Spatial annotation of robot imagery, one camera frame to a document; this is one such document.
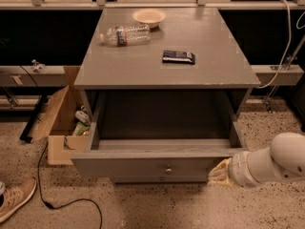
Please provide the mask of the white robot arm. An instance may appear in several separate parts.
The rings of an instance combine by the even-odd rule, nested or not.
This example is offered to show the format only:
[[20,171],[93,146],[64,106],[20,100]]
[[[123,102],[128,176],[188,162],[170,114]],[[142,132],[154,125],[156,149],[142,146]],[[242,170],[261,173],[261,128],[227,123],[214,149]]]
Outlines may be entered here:
[[266,182],[295,182],[305,179],[305,136],[277,135],[267,148],[244,151],[218,163],[209,182],[254,188]]

